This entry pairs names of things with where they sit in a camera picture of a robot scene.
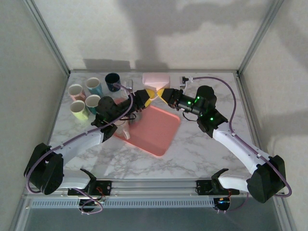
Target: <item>dark blue cup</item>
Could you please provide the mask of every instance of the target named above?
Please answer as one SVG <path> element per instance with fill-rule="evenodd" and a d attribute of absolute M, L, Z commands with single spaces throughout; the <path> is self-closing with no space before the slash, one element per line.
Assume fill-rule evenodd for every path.
<path fill-rule="evenodd" d="M 120 88 L 117 88 L 117 87 L 114 86 L 114 83 L 121 84 L 120 76 L 117 73 L 110 73 L 110 74 L 106 75 L 105 81 L 106 81 L 107 87 L 110 91 L 116 92 L 116 91 L 120 90 Z"/>

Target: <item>pink tray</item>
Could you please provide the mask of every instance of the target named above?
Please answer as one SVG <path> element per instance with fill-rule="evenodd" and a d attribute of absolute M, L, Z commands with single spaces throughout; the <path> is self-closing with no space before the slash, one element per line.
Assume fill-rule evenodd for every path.
<path fill-rule="evenodd" d="M 168 150 L 179 126 L 178 116 L 149 106 L 141 112 L 141 120 L 129 126 L 129 140 L 117 137 L 155 156 L 162 156 Z"/>

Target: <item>green cup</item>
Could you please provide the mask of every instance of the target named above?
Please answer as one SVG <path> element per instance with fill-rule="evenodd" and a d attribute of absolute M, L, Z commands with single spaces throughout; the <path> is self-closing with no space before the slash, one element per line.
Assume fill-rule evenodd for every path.
<path fill-rule="evenodd" d="M 73 115 L 79 120 L 87 120 L 89 118 L 89 111 L 86 107 L 85 102 L 82 100 L 76 100 L 72 102 L 70 110 Z"/>

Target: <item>purple cable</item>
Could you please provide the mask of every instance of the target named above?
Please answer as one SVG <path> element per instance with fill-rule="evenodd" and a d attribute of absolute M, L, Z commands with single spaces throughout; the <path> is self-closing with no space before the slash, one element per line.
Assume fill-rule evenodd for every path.
<path fill-rule="evenodd" d="M 28 172 L 28 174 L 27 174 L 27 176 L 26 176 L 26 188 L 28 189 L 29 192 L 31 192 L 31 193 L 40 193 L 40 192 L 41 192 L 41 189 L 40 189 L 40 191 L 33 191 L 33 190 L 30 188 L 30 185 L 29 185 L 29 184 L 30 184 L 30 176 L 31 176 L 31 174 L 33 173 L 34 169 L 38 166 L 38 164 L 39 164 L 44 158 L 46 158 L 50 153 L 52 153 L 53 151 L 56 151 L 56 150 L 60 149 L 61 147 L 64 147 L 64 146 L 68 145 L 69 143 L 71 143 L 71 142 L 73 142 L 73 141 L 79 139 L 80 137 L 83 137 L 83 136 L 85 136 L 85 135 L 87 135 L 87 134 L 89 134 L 89 133 L 91 133 L 91 132 L 104 129 L 105 127 L 107 127 L 107 126 L 113 124 L 114 122 L 118 121 L 120 118 L 122 118 L 125 114 L 127 114 L 127 113 L 130 111 L 130 109 L 131 109 L 132 106 L 133 106 L 133 100 L 134 100 L 134 99 L 133 99 L 133 95 L 130 93 L 130 91 L 129 91 L 126 87 L 122 86 L 121 84 L 114 83 L 114 86 L 116 86 L 116 87 L 117 87 L 117 86 L 118 86 L 118 87 L 121 87 L 121 88 L 123 88 L 124 90 L 126 90 L 126 91 L 128 92 L 129 97 L 130 97 L 130 105 L 129 105 L 128 109 L 127 109 L 122 115 L 120 115 L 118 118 L 116 118 L 115 120 L 111 121 L 110 123 L 108 123 L 108 124 L 106 124 L 106 125 L 104 125 L 104 126 L 101 126 L 101 127 L 99 127 L 99 128 L 91 129 L 91 130 L 89 130 L 88 132 L 81 133 L 81 134 L 79 134 L 79 135 L 77 135 L 77 136 L 71 138 L 70 140 L 64 142 L 62 145 L 59 145 L 59 146 L 57 146 L 57 147 L 55 147 L 55 148 L 53 148 L 53 149 L 50 149 L 48 152 L 46 152 L 44 155 L 42 155 L 42 156 L 35 162 L 35 164 L 31 167 L 31 169 L 29 170 L 29 172 Z"/>
<path fill-rule="evenodd" d="M 197 80 L 197 79 L 215 79 L 215 80 L 218 80 L 222 83 L 224 83 L 228 88 L 229 90 L 231 91 L 232 93 L 232 96 L 233 96 L 233 100 L 234 100 L 234 107 L 233 107 L 233 111 L 232 111 L 232 115 L 230 117 L 230 122 L 229 122 L 229 128 L 230 128 L 230 131 L 232 133 L 235 133 L 232 129 L 232 121 L 233 121 L 233 117 L 234 117 L 234 114 L 235 114 L 235 110 L 236 110 L 236 98 L 235 98 L 235 94 L 234 94 L 234 91 L 232 90 L 232 88 L 230 87 L 230 85 L 225 82 L 224 80 L 220 79 L 220 78 L 216 78 L 216 77 L 211 77 L 211 76 L 206 76 L 206 77 L 194 77 L 193 80 Z M 247 144 L 245 141 L 243 141 L 238 135 L 235 135 L 234 136 L 237 140 L 239 140 L 246 148 L 248 148 L 250 151 L 252 151 L 255 155 L 258 155 L 258 152 L 253 149 L 249 144 Z M 273 170 L 274 172 L 279 176 L 279 178 L 283 181 L 283 183 L 285 184 L 285 186 L 288 188 L 288 194 L 285 194 L 285 195 L 279 195 L 279 194 L 275 194 L 275 196 L 277 197 L 289 197 L 291 196 L 292 194 L 292 189 L 291 189 L 291 186 L 289 185 L 289 183 L 286 181 L 286 179 L 283 177 L 283 175 L 277 170 L 277 168 L 275 168 L 274 165 L 271 164 L 270 161 L 268 161 L 267 159 L 265 159 L 263 156 L 260 156 L 261 160 L 263 160 L 264 162 L 266 162 Z"/>
<path fill-rule="evenodd" d="M 85 213 L 85 214 L 90 215 L 90 214 L 102 212 L 103 206 L 102 206 L 102 204 L 101 204 L 98 200 L 94 199 L 94 198 L 91 197 L 89 194 L 87 194 L 86 192 L 84 192 L 84 191 L 82 191 L 82 190 L 80 190 L 80 189 L 78 189 L 78 188 L 73 188 L 73 189 L 76 190 L 76 191 L 78 191 L 78 192 L 80 192 L 81 194 L 87 196 L 88 198 L 90 198 L 88 201 L 86 201 L 86 202 L 82 205 L 82 207 L 81 207 L 81 213 Z M 91 202 L 91 201 L 93 201 L 94 203 L 97 203 L 97 204 L 101 207 L 100 210 L 95 211 L 95 212 L 85 212 L 85 211 L 83 210 L 84 206 L 85 206 L 87 203 Z"/>

